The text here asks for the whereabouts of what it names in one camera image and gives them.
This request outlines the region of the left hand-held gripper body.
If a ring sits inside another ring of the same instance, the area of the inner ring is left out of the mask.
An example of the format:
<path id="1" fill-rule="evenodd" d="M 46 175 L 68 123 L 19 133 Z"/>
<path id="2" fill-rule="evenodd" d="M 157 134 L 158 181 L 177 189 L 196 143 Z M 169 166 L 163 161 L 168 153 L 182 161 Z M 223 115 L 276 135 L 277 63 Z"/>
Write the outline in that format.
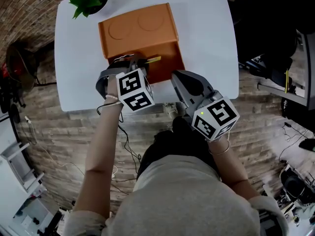
<path id="1" fill-rule="evenodd" d="M 109 77 L 116 78 L 118 100 L 131 111 L 137 112 L 153 106 L 153 92 L 147 80 L 148 71 L 138 67 L 142 54 L 124 55 L 114 59 L 107 69 L 101 71 L 95 89 L 106 99 L 109 97 Z"/>

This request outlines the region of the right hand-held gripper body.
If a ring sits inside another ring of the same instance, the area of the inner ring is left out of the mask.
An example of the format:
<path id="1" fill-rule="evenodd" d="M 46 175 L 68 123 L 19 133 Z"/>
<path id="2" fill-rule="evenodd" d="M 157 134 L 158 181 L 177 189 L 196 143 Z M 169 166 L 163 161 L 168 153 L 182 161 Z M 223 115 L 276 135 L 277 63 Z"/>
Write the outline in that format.
<path id="1" fill-rule="evenodd" d="M 181 81 L 190 94 L 190 106 L 185 108 L 184 119 L 192 129 L 209 142 L 227 133 L 239 119 L 239 114 L 228 97 L 224 97 L 201 75 L 180 70 Z"/>

